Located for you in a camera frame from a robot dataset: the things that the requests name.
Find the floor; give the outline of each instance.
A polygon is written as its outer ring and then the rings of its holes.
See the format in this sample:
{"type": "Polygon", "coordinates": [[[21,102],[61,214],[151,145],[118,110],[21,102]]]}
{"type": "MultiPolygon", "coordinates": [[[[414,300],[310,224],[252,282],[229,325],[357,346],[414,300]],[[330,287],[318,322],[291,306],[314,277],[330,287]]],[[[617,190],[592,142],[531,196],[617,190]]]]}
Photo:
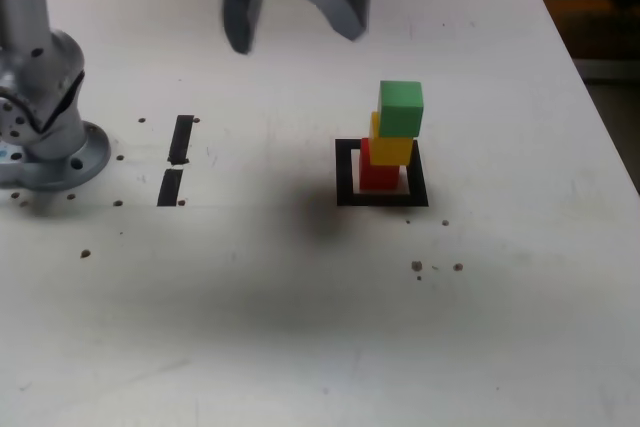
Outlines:
{"type": "Polygon", "coordinates": [[[640,85],[588,85],[587,88],[640,192],[640,85]]]}

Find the red cube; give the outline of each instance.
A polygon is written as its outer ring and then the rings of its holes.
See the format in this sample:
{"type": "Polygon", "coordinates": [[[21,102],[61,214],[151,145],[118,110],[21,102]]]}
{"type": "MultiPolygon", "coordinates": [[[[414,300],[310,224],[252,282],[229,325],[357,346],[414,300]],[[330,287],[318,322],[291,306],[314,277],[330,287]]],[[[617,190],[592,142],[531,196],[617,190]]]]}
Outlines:
{"type": "Polygon", "coordinates": [[[360,190],[388,190],[398,188],[399,165],[371,165],[369,139],[360,142],[360,190]]]}

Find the white table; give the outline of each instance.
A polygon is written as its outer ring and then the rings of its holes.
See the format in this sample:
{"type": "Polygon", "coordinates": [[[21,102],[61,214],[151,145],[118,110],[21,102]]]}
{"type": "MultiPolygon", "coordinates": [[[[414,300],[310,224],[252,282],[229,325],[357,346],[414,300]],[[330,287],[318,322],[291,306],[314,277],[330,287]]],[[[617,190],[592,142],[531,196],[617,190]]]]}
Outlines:
{"type": "Polygon", "coordinates": [[[0,425],[638,425],[640,202],[542,1],[372,0],[350,44],[268,0],[249,57],[219,1],[50,0],[125,159],[2,196],[0,425]],[[381,79],[429,208],[335,207],[381,79]]]}

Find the yellow cube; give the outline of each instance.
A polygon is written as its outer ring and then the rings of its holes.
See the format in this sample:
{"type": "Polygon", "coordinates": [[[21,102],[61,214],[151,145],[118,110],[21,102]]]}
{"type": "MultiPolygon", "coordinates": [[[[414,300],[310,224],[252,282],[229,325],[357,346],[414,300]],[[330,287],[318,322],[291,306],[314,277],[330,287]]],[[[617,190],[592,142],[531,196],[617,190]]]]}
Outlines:
{"type": "Polygon", "coordinates": [[[371,165],[409,165],[413,139],[405,137],[380,137],[380,117],[371,113],[369,149],[371,165]]]}

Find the black square outline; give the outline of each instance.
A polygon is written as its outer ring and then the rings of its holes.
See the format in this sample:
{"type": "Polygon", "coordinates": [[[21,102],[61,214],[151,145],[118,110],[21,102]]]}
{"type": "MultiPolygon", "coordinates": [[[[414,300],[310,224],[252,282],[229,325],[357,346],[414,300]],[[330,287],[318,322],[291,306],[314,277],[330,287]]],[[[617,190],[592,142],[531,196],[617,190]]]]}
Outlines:
{"type": "Polygon", "coordinates": [[[336,139],[336,194],[338,207],[428,207],[427,188],[422,174],[418,142],[413,141],[411,160],[407,166],[409,194],[355,194],[351,151],[360,150],[361,139],[336,139]]]}

